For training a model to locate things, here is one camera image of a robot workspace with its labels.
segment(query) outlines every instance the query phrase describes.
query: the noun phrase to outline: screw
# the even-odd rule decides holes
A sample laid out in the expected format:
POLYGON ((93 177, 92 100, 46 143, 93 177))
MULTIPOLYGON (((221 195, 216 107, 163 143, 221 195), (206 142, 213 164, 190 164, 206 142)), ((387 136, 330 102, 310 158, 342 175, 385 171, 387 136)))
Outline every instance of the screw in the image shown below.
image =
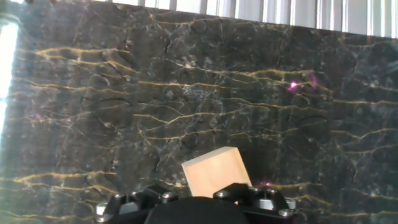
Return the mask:
POLYGON ((107 202, 97 204, 97 206, 95 207, 96 214, 97 215, 102 215, 104 213, 105 208, 106 208, 107 205, 108 205, 107 202))
POLYGON ((253 190, 255 192, 260 192, 262 189, 260 189, 258 187, 250 187, 250 190, 253 190))
POLYGON ((283 217, 290 217, 292 215, 294 215, 295 210, 293 209, 281 209, 279 210, 279 215, 282 215, 283 217))
POLYGON ((174 192, 165 192, 162 194, 162 198, 172 198, 175 196, 174 192))
POLYGON ((226 190, 220 190, 219 192, 216 193, 216 196, 219 198, 224 198, 229 195, 229 192, 226 190))
POLYGON ((112 215, 110 215, 110 214, 105 214, 105 215, 100 215, 100 216, 98 216, 98 217, 96 218, 96 221, 97 221, 98 223, 103 223, 103 222, 109 221, 110 219, 112 219, 112 215))
POLYGON ((267 192, 274 194, 274 193, 276 193, 276 190, 274 190, 274 189, 267 189, 267 192))

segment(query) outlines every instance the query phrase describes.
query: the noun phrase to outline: black marble wall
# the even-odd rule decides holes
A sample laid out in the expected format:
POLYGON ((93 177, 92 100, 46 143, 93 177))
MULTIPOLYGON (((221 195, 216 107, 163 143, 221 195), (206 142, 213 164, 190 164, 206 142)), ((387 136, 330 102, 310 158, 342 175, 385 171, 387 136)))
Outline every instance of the black marble wall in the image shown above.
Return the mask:
POLYGON ((187 196, 181 163, 222 146, 298 200, 297 223, 398 222, 396 40, 103 2, 7 8, 1 223, 91 223, 95 203, 158 182, 187 196))

